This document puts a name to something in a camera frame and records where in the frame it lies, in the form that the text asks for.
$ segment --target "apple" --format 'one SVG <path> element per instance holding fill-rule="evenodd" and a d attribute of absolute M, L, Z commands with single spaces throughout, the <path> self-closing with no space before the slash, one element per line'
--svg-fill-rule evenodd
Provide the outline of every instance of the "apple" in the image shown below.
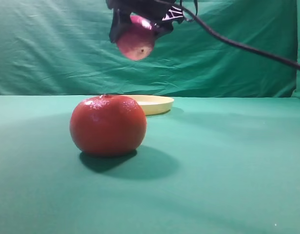
<path fill-rule="evenodd" d="M 141 16 L 131 16 L 132 25 L 116 42 L 120 52 L 138 61 L 146 58 L 154 49 L 155 35 L 150 22 Z"/>

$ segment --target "wire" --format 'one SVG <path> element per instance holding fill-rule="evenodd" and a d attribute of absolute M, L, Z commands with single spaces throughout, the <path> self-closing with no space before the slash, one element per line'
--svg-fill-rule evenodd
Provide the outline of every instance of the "wire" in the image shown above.
<path fill-rule="evenodd" d="M 265 52 L 265 51 L 256 49 L 254 47 L 251 47 L 251 46 L 248 46 L 248 45 L 245 45 L 245 44 L 242 44 L 242 43 L 239 43 L 239 42 L 236 42 L 236 41 L 233 41 L 233 40 L 230 40 L 226 37 L 221 36 L 219 33 L 215 32 L 212 28 L 210 28 L 206 23 L 204 23 L 200 18 L 195 16 L 195 14 L 193 12 L 191 12 L 187 8 L 183 7 L 182 5 L 178 5 L 178 4 L 175 4 L 175 3 L 170 3 L 170 2 L 166 2 L 166 1 L 162 1 L 162 0 L 154 0 L 154 1 L 166 4 L 166 5 L 169 5 L 169 6 L 174 6 L 174 7 L 180 8 L 184 12 L 187 12 L 209 34 L 211 34 L 213 37 L 215 37 L 216 39 L 218 39 L 218 40 L 220 40 L 220 41 L 222 41 L 226 44 L 229 44 L 231 46 L 234 46 L 234 47 L 246 50 L 246 51 L 249 51 L 251 53 L 254 53 L 254 54 L 257 54 L 257 55 L 260 55 L 260 56 L 267 57 L 267 58 L 272 59 L 272 60 L 276 60 L 276 61 L 281 62 L 281 63 L 283 63 L 287 66 L 294 67 L 295 69 L 300 71 L 300 64 L 297 63 L 297 62 L 291 61 L 289 59 L 271 54 L 269 52 Z"/>

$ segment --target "plate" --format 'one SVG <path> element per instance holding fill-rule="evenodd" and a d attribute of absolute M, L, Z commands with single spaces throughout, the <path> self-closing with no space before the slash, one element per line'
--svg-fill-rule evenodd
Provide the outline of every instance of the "plate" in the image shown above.
<path fill-rule="evenodd" d="M 174 103 L 171 97 L 154 95 L 125 95 L 138 102 L 147 116 L 162 114 L 169 111 Z"/>

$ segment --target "green table surface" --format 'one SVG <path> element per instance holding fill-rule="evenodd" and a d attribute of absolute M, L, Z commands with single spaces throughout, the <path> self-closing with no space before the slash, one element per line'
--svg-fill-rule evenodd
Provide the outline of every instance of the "green table surface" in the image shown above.
<path fill-rule="evenodd" d="M 175 98 L 136 156 L 70 138 L 87 96 L 0 96 L 0 234 L 300 234 L 300 100 Z"/>

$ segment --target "yellow plate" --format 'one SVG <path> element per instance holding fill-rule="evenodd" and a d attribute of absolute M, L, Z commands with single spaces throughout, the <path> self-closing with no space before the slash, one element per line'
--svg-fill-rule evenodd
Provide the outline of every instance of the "yellow plate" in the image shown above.
<path fill-rule="evenodd" d="M 125 95 L 135 99 L 147 116 L 157 115 L 169 111 L 174 103 L 171 97 L 153 95 Z"/>

